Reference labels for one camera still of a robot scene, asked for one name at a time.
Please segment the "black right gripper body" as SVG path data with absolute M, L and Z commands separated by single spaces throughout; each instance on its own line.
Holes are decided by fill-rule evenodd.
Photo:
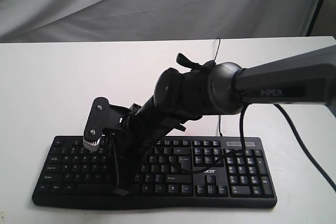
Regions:
M 125 166 L 140 166 L 147 152 L 157 141 L 173 129 L 185 131 L 184 123 L 197 121 L 200 115 L 186 112 L 165 113 L 149 98 L 139 109 L 132 109 L 122 117 L 121 127 L 125 132 L 118 143 L 118 155 Z

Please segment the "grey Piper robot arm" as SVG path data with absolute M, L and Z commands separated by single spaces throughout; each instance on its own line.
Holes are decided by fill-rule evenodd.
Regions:
M 335 46 L 252 68 L 212 60 L 199 65 L 183 54 L 176 60 L 190 71 L 168 68 L 146 103 L 122 116 L 123 133 L 114 143 L 119 195 L 129 193 L 148 150 L 187 121 L 244 116 L 250 104 L 322 104 L 335 112 Z

